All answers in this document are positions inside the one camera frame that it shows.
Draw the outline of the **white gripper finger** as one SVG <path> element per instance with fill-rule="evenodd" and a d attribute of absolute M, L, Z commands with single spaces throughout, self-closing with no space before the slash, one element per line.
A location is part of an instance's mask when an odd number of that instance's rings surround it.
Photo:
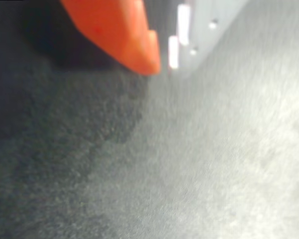
<path fill-rule="evenodd" d="M 246 0 L 181 1 L 175 12 L 175 34 L 168 38 L 170 75 L 190 76 L 246 4 Z"/>

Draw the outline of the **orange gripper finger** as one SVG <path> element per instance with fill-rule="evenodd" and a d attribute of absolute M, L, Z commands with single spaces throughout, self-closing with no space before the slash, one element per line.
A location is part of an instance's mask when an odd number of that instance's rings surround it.
<path fill-rule="evenodd" d="M 149 29 L 142 0 L 63 0 L 75 27 L 129 70 L 149 76 L 160 72 L 157 33 Z"/>

